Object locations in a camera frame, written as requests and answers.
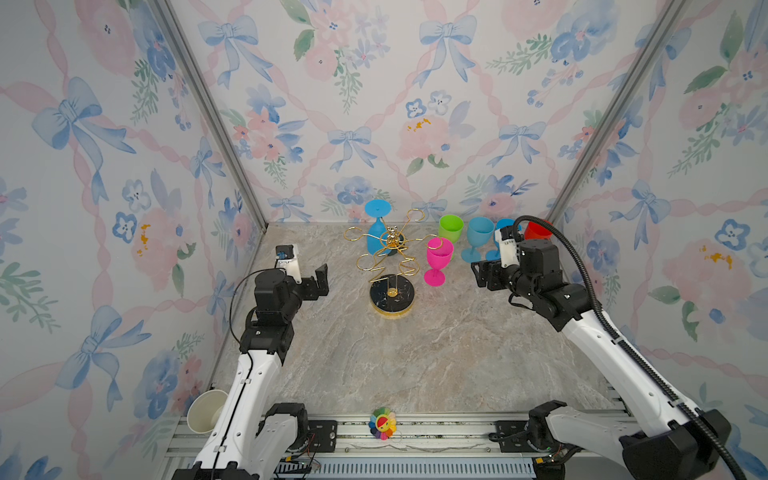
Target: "smiley face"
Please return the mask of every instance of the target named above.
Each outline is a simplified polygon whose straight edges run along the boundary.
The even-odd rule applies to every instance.
[[[376,429],[380,432],[389,430],[389,417],[387,415],[379,415],[376,418]]]

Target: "wire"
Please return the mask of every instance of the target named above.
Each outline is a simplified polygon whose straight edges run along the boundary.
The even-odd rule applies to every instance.
[[[514,293],[510,293],[509,294],[509,298],[507,298],[507,301],[509,302],[510,305],[512,305],[512,306],[519,306],[520,308],[524,308],[526,310],[533,310],[530,306],[525,306],[522,303],[515,303],[515,302],[513,302],[512,299],[514,299],[514,298],[515,298],[515,294]]]
[[[658,373],[645,361],[645,359],[637,352],[637,350],[634,349],[633,346],[631,346],[629,343],[627,343],[626,339],[624,339],[619,332],[616,331],[616,329],[608,322],[608,320],[603,315],[603,307],[601,306],[600,302],[598,301],[598,297],[594,293],[594,288],[592,287],[592,280],[589,277],[589,273],[587,272],[587,267],[584,266],[584,261],[579,256],[578,252],[574,248],[573,244],[568,240],[568,238],[565,237],[565,235],[555,228],[551,223],[547,222],[546,220],[542,220],[538,217],[533,217],[532,215],[521,215],[515,220],[515,223],[512,225],[512,234],[515,236],[515,241],[521,242],[523,241],[523,236],[518,231],[518,227],[521,222],[528,221],[530,223],[535,223],[536,225],[539,225],[541,227],[544,227],[545,229],[552,232],[555,238],[560,240],[560,243],[563,244],[565,249],[568,251],[568,253],[571,255],[571,258],[576,263],[576,267],[578,268],[579,273],[581,274],[581,278],[584,280],[584,288],[587,290],[587,296],[589,297],[589,303],[592,307],[592,310],[594,311],[594,314],[597,316],[598,320],[600,321],[600,324],[603,326],[603,329],[605,332],[611,336],[613,340],[616,340],[616,344],[621,347],[623,351],[626,352],[629,357],[631,357],[636,364],[641,367],[646,374],[656,383],[656,385],[659,386],[659,388],[664,392],[664,395],[667,396],[672,402],[677,402],[680,400],[680,397],[677,396],[674,390],[672,390],[672,387],[659,376]],[[733,477],[736,480],[746,480],[746,476],[744,475],[744,472],[741,470],[741,467],[736,462],[736,459],[733,458],[733,455],[728,452],[728,450],[725,448],[725,445],[720,441],[719,438],[717,438],[712,432],[709,427],[703,422],[701,417],[699,417],[697,414],[695,414],[693,411],[691,411],[690,408],[684,403],[684,402],[678,402],[677,408],[683,411],[686,417],[688,417],[691,422],[696,426],[696,428],[707,437],[707,441],[712,445],[712,448],[720,455],[720,457],[723,459],[723,462],[726,464],[728,469],[733,474]]]
[[[562,465],[566,463],[568,460],[571,459],[572,456],[576,455],[580,451],[584,450],[582,447],[577,447],[576,445],[570,445],[570,448],[568,449],[568,452],[563,455],[563,458],[560,458],[559,460],[555,460],[554,462],[550,463],[549,465]]]
[[[230,302],[230,321],[229,321],[229,324],[230,324],[230,333],[232,334],[232,338],[235,340],[236,343],[239,343],[240,341],[237,339],[237,336],[235,336],[234,330],[232,330],[232,305],[234,305],[235,298],[237,298],[237,291],[240,288],[240,286],[243,285],[243,282],[248,280],[250,277],[252,277],[253,275],[256,275],[257,273],[266,272],[267,270],[275,270],[275,269],[274,268],[263,268],[261,270],[256,270],[255,272],[248,273],[245,277],[243,277],[243,279],[240,281],[240,283],[237,284],[237,286],[235,287],[235,290],[232,292],[232,301]]]
[[[528,430],[522,432],[512,433],[510,435],[502,435],[501,433],[488,433],[488,440],[491,442],[506,442],[507,440],[514,440],[524,437],[528,434]]]
[[[272,270],[270,268],[263,268],[261,270],[256,270],[255,272],[248,273],[235,287],[235,290],[232,292],[232,301],[230,302],[230,315],[229,315],[229,324],[230,324],[230,333],[232,334],[232,338],[234,338],[235,342],[239,342],[237,337],[235,336],[234,330],[232,330],[232,305],[235,303],[235,298],[237,298],[237,290],[240,288],[243,283],[251,278],[253,275],[256,275],[257,273],[266,272],[267,270]],[[253,357],[250,355],[250,352],[248,354],[248,359],[250,360],[250,368],[248,369],[248,374],[246,375],[246,378],[250,377],[251,372],[253,371]],[[240,398],[243,396],[243,391],[245,388],[240,389],[240,394],[237,396],[237,400],[235,401],[235,406],[233,409],[233,412],[237,410],[237,405],[240,403]],[[227,433],[230,431],[230,427],[232,426],[232,421],[234,420],[234,415],[230,416],[230,421],[227,424],[227,429],[224,430],[224,435],[221,437],[221,443],[219,446],[221,447],[224,445],[224,440],[227,439]],[[214,475],[216,474],[216,464],[219,461],[219,454],[221,452],[216,452],[216,458],[214,458],[214,464],[210,468],[210,480],[214,480]]]
[[[315,434],[312,434],[312,440],[310,440],[310,443],[306,446],[307,454],[309,454],[310,446],[312,446],[312,441],[315,439]],[[304,472],[304,475],[301,477],[301,480],[304,480],[306,478],[306,474],[310,473],[312,471],[312,462],[315,461],[315,454],[317,453],[317,449],[315,449],[314,452],[312,452],[312,458],[310,458],[310,466],[309,468]]]

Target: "flower plush toy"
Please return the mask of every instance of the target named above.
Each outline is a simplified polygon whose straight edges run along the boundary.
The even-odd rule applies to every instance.
[[[382,407],[373,411],[371,415],[371,421],[368,422],[368,426],[371,428],[371,433],[378,439],[387,440],[395,435],[397,430],[395,413]]]

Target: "light blue wine glass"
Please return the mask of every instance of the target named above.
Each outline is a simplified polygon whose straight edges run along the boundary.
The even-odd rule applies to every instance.
[[[478,247],[485,245],[493,235],[493,221],[485,217],[475,217],[469,221],[467,228],[467,240],[472,248],[462,251],[462,260],[466,263],[479,262],[480,252]]]
[[[514,218],[502,218],[498,222],[496,222],[496,228],[493,229],[493,243],[496,244],[496,250],[491,250],[490,252],[485,254],[486,260],[498,260],[502,258],[502,253],[498,250],[498,242],[496,241],[496,230],[499,230],[504,227],[510,227],[511,225],[515,224]]]

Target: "wall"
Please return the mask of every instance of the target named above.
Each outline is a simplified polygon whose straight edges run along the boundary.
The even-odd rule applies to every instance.
[[[694,0],[564,216],[621,332],[726,415],[749,478],[768,478],[766,28],[763,0]]]
[[[663,5],[172,3],[266,216],[353,223],[545,212]]]
[[[257,230],[141,0],[0,35],[0,478],[150,478]]]

